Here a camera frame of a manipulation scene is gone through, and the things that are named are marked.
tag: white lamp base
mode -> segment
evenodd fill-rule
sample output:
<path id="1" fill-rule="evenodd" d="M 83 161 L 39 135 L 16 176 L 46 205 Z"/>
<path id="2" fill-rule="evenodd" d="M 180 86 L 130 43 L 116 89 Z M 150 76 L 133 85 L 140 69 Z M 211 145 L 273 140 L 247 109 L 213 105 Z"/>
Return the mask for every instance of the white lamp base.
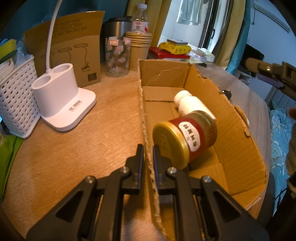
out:
<path id="1" fill-rule="evenodd" d="M 93 91 L 78 88 L 70 63 L 47 71 L 33 82 L 32 90 L 42 119 L 57 131 L 74 128 L 96 103 Z"/>
<path id="2" fill-rule="evenodd" d="M 57 114 L 44 117 L 43 120 L 57 131 L 73 129 L 82 118 L 94 107 L 96 95 L 94 92 L 78 88 L 78 94 L 66 104 Z"/>

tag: computer monitor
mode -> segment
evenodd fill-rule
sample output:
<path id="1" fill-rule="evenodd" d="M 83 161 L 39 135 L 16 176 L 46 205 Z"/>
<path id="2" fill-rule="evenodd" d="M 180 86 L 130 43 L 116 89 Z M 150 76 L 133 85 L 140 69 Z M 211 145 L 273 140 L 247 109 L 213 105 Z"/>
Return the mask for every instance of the computer monitor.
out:
<path id="1" fill-rule="evenodd" d="M 246 47 L 244 48 L 244 53 L 242 55 L 242 60 L 240 61 L 240 64 L 239 64 L 244 69 L 247 69 L 245 62 L 248 58 L 255 58 L 255 59 L 259 59 L 262 61 L 264 59 L 264 55 L 260 51 L 258 51 L 257 49 L 246 44 Z M 250 75 L 252 77 L 256 77 L 256 73 L 254 73 L 254 72 L 250 72 Z"/>

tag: cardboard box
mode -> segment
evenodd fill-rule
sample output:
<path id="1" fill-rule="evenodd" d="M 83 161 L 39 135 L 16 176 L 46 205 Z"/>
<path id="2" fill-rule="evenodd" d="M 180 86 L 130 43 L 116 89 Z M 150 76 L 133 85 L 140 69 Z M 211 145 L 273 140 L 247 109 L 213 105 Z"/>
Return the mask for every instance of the cardboard box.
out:
<path id="1" fill-rule="evenodd" d="M 100 32 L 104 11 L 81 12 L 57 18 L 54 24 L 50 67 L 72 63 L 78 87 L 101 81 Z M 37 76 L 45 73 L 46 44 L 50 21 L 24 33 L 25 44 L 34 55 Z"/>
<path id="2" fill-rule="evenodd" d="M 211 148 L 190 165 L 189 175 L 210 175 L 241 206 L 249 209 L 267 186 L 267 173 L 247 119 L 219 88 L 201 76 L 192 64 L 167 60 L 140 60 L 140 105 L 149 170 L 149 195 L 152 221 L 169 240 L 175 240 L 171 195 L 159 196 L 152 160 L 152 130 L 155 124 L 179 117 L 173 102 L 180 90 L 197 96 L 216 116 L 218 137 Z"/>

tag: yellow package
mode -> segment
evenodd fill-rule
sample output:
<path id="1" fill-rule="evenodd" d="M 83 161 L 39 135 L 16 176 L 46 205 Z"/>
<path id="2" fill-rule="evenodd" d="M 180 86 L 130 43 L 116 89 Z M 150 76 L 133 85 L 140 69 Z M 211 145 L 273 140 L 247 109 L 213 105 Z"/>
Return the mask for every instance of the yellow package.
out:
<path id="1" fill-rule="evenodd" d="M 171 54 L 186 54 L 191 51 L 188 45 L 175 45 L 169 42 L 163 42 L 158 46 L 160 49 L 169 51 Z"/>

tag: lamp packaging box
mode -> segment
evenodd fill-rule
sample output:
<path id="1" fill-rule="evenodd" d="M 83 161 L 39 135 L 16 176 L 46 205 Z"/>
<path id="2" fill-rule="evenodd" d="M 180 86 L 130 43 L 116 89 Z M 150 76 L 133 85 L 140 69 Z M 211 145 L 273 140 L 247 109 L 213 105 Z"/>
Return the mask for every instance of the lamp packaging box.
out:
<path id="1" fill-rule="evenodd" d="M 80 12 L 57 18 L 50 50 L 50 67 L 72 63 L 78 87 L 101 81 L 100 32 L 104 11 Z M 38 77 L 45 73 L 50 21 L 24 33 L 25 45 L 34 55 Z"/>

